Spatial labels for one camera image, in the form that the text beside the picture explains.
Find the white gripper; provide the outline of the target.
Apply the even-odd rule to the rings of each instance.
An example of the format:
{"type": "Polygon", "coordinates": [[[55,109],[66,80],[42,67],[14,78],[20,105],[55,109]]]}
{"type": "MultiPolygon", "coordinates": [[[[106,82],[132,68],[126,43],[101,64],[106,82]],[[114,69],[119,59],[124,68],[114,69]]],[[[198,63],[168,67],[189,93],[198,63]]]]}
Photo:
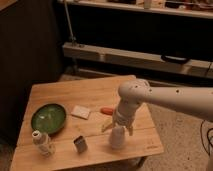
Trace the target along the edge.
{"type": "Polygon", "coordinates": [[[112,129],[115,124],[126,126],[129,136],[133,135],[133,121],[137,109],[142,105],[141,102],[130,102],[127,100],[120,100],[113,113],[113,122],[107,122],[102,125],[102,133],[112,129]]]}

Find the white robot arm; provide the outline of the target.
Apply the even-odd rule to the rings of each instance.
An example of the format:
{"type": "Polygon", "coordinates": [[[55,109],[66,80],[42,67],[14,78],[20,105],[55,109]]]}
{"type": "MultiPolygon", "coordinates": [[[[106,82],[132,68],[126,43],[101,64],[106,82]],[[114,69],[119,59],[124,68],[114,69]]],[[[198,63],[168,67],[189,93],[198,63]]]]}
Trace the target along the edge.
{"type": "Polygon", "coordinates": [[[102,132],[125,126],[133,135],[135,113],[143,103],[151,103],[177,112],[213,122],[212,87],[151,87],[147,80],[134,79],[123,82],[118,88],[120,101],[112,120],[102,126],[102,132]]]}

